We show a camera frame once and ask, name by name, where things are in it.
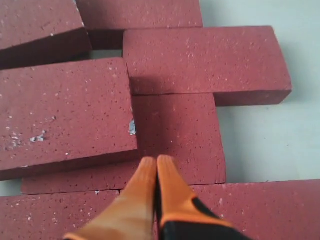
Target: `red brick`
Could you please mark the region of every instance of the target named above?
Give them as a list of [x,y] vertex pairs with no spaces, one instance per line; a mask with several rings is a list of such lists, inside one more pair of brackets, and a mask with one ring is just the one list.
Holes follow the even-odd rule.
[[199,0],[76,0],[94,49],[122,49],[127,29],[202,27]]
[[73,1],[1,0],[0,69],[61,62],[90,50]]
[[[0,89],[0,180],[138,155],[122,58],[4,70]],[[44,141],[32,142],[42,134]]]
[[280,103],[291,78],[270,26],[128,30],[134,95],[214,93],[217,106]]
[[252,239],[319,239],[319,179],[202,185],[193,189],[214,213]]
[[62,239],[100,214],[118,191],[0,197],[0,239]]
[[[143,156],[169,154],[191,185],[225,183],[226,166],[212,94],[134,96],[138,148]],[[26,178],[25,194],[123,189],[139,161]]]

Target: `orange fabric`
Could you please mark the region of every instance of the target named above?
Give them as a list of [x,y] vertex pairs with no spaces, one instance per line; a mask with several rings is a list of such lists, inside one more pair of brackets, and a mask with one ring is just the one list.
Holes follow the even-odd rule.
[[67,233],[64,239],[153,239],[156,178],[156,160],[144,157],[120,196],[98,217],[77,232]]
[[232,227],[229,222],[207,216],[196,209],[192,199],[197,196],[179,175],[173,157],[160,155],[157,159],[157,169],[162,203],[161,227],[168,221],[217,224]]

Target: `gray floor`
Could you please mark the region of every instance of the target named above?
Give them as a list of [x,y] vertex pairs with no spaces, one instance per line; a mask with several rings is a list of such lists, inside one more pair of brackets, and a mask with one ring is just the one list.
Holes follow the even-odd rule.
[[[227,181],[320,179],[320,1],[200,3],[206,27],[273,26],[292,77],[293,92],[280,105],[218,109]],[[0,182],[0,196],[19,194],[19,186]]]

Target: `porous brick surface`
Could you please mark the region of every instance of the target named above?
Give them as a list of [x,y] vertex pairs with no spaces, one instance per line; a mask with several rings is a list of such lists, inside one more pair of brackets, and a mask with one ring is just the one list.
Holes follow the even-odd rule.
[[0,2],[0,69],[55,63],[90,50],[73,1]]
[[270,26],[128,30],[134,95],[214,93],[217,106],[278,104],[292,90]]
[[3,240],[63,239],[94,219],[118,191],[0,197]]
[[[142,156],[168,154],[190,185],[225,183],[226,166],[212,94],[134,96],[133,114]],[[25,194],[123,189],[139,160],[25,178]]]
[[252,239],[319,239],[318,179],[192,188],[214,213]]
[[122,49],[127,29],[202,27],[199,0],[76,0],[94,49]]
[[122,58],[0,72],[0,180],[132,160]]

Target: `floor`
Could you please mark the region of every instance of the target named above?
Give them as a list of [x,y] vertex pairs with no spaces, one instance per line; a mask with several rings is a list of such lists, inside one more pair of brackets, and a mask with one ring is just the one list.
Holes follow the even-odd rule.
[[[227,181],[320,179],[320,1],[200,0],[200,4],[205,27],[273,26],[293,84],[292,94],[280,105],[218,108]],[[0,182],[0,196],[20,194],[20,184]]]

